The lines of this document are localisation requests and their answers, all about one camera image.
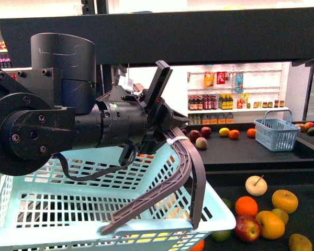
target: apple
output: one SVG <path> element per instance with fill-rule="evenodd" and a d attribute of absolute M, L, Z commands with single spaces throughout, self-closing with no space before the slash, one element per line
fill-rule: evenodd
<path fill-rule="evenodd" d="M 231 235 L 231 230 L 218 230 L 218 231 L 213 231 L 210 234 L 210 237 L 216 242 L 224 242 L 227 239 L 229 239 L 230 235 Z"/>
<path fill-rule="evenodd" d="M 211 135 L 211 128 L 210 127 L 202 127 L 201 128 L 201 135 L 204 138 L 208 138 Z"/>
<path fill-rule="evenodd" d="M 265 239 L 278 239 L 285 233 L 285 224 L 274 212 L 261 211 L 256 215 L 261 227 L 261 236 Z"/>
<path fill-rule="evenodd" d="M 277 215 L 284 222 L 285 226 L 288 222 L 288 213 L 286 213 L 283 209 L 274 208 L 271 210 L 275 215 Z"/>
<path fill-rule="evenodd" d="M 236 236 L 244 242 L 254 242 L 261 236 L 261 228 L 258 221 L 248 215 L 236 217 L 234 230 Z"/>
<path fill-rule="evenodd" d="M 207 140 L 204 137 L 199 137 L 195 141 L 195 145 L 199 149 L 207 149 L 208 143 L 207 143 Z"/>
<path fill-rule="evenodd" d="M 191 132 L 189 132 L 189 139 L 192 142 L 195 142 L 197 138 L 199 137 L 200 137 L 200 132 L 198 130 L 191 130 Z"/>
<path fill-rule="evenodd" d="M 251 176 L 245 182 L 245 188 L 252 196 L 262 196 L 267 191 L 267 183 L 263 179 L 263 176 Z"/>
<path fill-rule="evenodd" d="M 314 127 L 314 123 L 313 123 L 313 122 L 306 122 L 306 123 L 305 123 L 305 127 L 306 127 L 306 129 L 308 130 L 309 128 Z"/>

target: basket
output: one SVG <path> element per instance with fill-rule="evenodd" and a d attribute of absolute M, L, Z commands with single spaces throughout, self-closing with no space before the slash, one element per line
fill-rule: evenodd
<path fill-rule="evenodd" d="M 273 152 L 293 150 L 300 127 L 291 123 L 292 112 L 290 110 L 281 110 L 289 112 L 287 121 L 267 119 L 267 114 L 272 111 L 267 111 L 264 119 L 254 121 L 256 124 L 256 140 Z"/>
<path fill-rule="evenodd" d="M 122 148 L 67 151 L 70 174 L 84 176 L 118 165 Z M 111 214 L 168 178 L 178 155 L 167 144 L 140 155 L 128 170 L 95 181 L 67 179 L 58 159 L 30 175 L 0 174 L 0 250 L 189 250 L 212 231 L 234 228 L 233 214 L 206 183 L 199 228 L 193 230 L 190 194 L 182 187 L 114 232 L 100 229 Z"/>

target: black cylinder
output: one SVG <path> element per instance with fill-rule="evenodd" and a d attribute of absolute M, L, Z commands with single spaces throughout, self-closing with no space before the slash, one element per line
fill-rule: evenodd
<path fill-rule="evenodd" d="M 31 37 L 31 67 L 62 71 L 62 103 L 75 113 L 91 112 L 96 98 L 95 45 L 84 38 L 40 33 Z"/>
<path fill-rule="evenodd" d="M 97 101 L 103 133 L 97 147 L 141 143 L 147 128 L 144 109 L 134 101 Z"/>

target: pear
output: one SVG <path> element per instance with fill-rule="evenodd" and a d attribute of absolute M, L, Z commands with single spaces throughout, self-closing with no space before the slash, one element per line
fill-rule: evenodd
<path fill-rule="evenodd" d="M 301 234 L 292 234 L 289 238 L 289 250 L 312 251 L 312 242 Z"/>

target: sauce bottle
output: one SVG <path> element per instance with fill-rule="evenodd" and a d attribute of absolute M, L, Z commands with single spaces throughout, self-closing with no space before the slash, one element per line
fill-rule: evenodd
<path fill-rule="evenodd" d="M 203 109 L 203 98 L 201 96 L 198 96 L 198 110 Z"/>

